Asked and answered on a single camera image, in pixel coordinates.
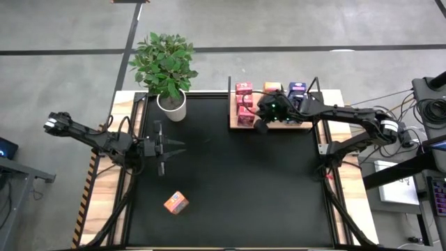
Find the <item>green leafy plant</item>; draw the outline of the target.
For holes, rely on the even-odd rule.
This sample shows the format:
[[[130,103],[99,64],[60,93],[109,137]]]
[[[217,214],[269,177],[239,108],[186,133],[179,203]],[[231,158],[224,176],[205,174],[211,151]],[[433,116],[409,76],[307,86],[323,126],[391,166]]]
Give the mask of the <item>green leafy plant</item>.
[[[180,99],[181,91],[189,91],[191,79],[198,72],[190,68],[194,45],[176,34],[151,32],[137,43],[136,54],[128,62],[135,72],[134,80],[162,98]]]

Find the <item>black angled beam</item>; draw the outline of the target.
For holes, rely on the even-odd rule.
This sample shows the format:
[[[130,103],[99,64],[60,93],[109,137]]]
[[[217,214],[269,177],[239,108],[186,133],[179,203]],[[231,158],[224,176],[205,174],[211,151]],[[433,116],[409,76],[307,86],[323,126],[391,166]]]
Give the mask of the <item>black angled beam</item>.
[[[435,155],[436,151],[446,153],[446,135],[428,139],[422,142],[422,147],[425,149],[414,158],[400,162],[397,165],[388,167],[374,174],[365,176],[362,180],[366,190],[377,188],[400,179],[413,176],[424,170],[439,173],[440,176],[446,177],[446,163],[440,163]]]

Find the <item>backlit keyboard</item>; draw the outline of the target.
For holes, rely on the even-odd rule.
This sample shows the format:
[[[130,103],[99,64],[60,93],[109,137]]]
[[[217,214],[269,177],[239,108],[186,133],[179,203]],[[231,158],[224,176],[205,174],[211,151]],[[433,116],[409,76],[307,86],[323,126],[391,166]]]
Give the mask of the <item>backlit keyboard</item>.
[[[446,217],[446,179],[429,177],[430,201],[438,217]]]

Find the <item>grey equipment stand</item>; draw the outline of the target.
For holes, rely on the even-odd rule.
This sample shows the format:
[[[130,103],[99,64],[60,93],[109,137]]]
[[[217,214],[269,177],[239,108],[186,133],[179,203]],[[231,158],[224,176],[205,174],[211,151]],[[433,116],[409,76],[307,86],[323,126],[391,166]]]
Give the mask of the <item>grey equipment stand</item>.
[[[412,80],[416,104],[413,114],[429,139],[446,135],[446,71],[437,77]]]

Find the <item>wooden shelf with black frame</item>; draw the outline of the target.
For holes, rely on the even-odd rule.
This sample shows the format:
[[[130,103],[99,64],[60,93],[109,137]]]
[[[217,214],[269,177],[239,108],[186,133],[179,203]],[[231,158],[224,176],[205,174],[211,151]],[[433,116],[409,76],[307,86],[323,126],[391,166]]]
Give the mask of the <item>wooden shelf with black frame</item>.
[[[229,103],[229,115],[228,115],[228,121],[229,121],[229,128],[230,129],[253,129],[254,127],[246,127],[246,126],[239,126],[238,125],[238,106],[236,103],[236,94],[235,94],[235,86],[231,81],[231,76],[228,76],[228,84],[227,84],[227,93],[228,93],[228,103]],[[269,129],[299,129],[299,130],[309,130],[313,126],[312,122],[303,122],[301,124],[288,124],[285,122],[271,122],[268,124]]]

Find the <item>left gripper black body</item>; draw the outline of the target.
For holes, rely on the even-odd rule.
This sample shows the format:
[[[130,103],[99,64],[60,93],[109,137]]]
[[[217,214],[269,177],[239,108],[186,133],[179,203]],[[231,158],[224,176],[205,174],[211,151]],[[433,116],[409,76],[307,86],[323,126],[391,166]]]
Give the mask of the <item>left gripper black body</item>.
[[[156,134],[156,146],[158,154],[157,172],[158,176],[164,176],[164,163],[162,161],[163,144],[162,144],[162,124],[161,121],[154,121],[154,132]]]

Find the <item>black power strip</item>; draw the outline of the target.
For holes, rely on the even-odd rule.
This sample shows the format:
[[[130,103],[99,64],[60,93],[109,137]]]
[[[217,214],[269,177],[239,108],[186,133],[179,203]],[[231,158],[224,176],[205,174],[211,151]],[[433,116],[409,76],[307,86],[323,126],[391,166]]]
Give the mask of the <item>black power strip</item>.
[[[403,128],[399,133],[399,141],[403,148],[410,148],[415,144],[407,128]]]

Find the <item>white flat board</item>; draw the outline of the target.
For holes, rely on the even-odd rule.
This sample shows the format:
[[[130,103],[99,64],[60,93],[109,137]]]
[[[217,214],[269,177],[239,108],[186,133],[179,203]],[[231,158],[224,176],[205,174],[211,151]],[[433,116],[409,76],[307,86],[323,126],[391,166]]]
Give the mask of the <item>white flat board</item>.
[[[378,191],[382,202],[416,206],[420,204],[412,176],[379,186]]]

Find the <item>yellow black hazard tape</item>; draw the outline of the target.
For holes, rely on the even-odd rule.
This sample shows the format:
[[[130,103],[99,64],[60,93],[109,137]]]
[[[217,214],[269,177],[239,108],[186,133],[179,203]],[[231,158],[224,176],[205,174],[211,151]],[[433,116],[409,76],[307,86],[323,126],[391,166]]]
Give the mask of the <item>yellow black hazard tape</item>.
[[[96,196],[94,195],[94,186],[98,165],[101,156],[95,150],[91,151],[91,157],[87,169],[86,180],[77,212],[74,233],[71,240],[71,249],[86,245],[102,228],[102,220],[97,216],[94,205]]]

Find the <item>dark device with blue light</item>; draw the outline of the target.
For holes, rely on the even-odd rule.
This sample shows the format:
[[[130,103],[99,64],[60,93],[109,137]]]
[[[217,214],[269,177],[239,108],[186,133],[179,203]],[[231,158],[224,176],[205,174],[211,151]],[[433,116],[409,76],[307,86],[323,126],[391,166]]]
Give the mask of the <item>dark device with blue light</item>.
[[[12,160],[17,153],[18,145],[0,137],[0,158]]]

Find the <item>grey metal stand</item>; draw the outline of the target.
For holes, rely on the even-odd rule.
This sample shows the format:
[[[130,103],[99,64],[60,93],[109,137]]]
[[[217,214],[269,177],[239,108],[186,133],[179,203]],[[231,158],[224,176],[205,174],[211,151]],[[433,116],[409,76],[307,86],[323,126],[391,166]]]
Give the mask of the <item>grey metal stand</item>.
[[[0,251],[7,251],[15,242],[13,239],[19,224],[19,217],[26,206],[36,178],[53,183],[56,175],[22,165],[14,160],[0,158],[0,173],[6,171],[6,203],[0,202]]]

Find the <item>black table mat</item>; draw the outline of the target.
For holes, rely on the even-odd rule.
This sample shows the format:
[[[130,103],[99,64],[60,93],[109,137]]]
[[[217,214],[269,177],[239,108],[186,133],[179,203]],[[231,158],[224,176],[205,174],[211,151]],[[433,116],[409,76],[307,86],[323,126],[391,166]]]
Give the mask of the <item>black table mat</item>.
[[[154,160],[137,177],[128,243],[157,248],[326,248],[332,245],[316,135],[304,130],[230,130],[224,98],[187,100],[175,123],[152,102],[146,133],[185,145],[158,176]],[[176,191],[189,204],[164,203]]]

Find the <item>white ribbed plant pot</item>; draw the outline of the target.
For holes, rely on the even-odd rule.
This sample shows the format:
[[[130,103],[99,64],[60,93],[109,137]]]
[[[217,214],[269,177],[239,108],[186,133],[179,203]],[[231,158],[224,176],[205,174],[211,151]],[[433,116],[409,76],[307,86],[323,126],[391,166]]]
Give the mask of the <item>white ribbed plant pot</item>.
[[[180,90],[181,98],[179,101],[176,101],[177,105],[174,104],[173,101],[170,102],[170,106],[168,108],[164,107],[168,102],[161,98],[159,94],[156,98],[156,103],[158,107],[164,112],[164,114],[173,122],[182,121],[187,114],[186,109],[186,93],[181,89]]]

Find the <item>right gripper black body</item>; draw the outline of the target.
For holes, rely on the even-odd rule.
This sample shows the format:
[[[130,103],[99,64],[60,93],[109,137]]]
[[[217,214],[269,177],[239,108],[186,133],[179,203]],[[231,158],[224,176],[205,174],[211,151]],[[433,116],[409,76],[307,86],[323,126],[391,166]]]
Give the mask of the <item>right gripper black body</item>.
[[[296,103],[283,93],[264,93],[257,102],[255,114],[258,119],[254,122],[254,129],[261,134],[267,133],[268,124],[272,122],[284,123],[286,126],[300,124]]]

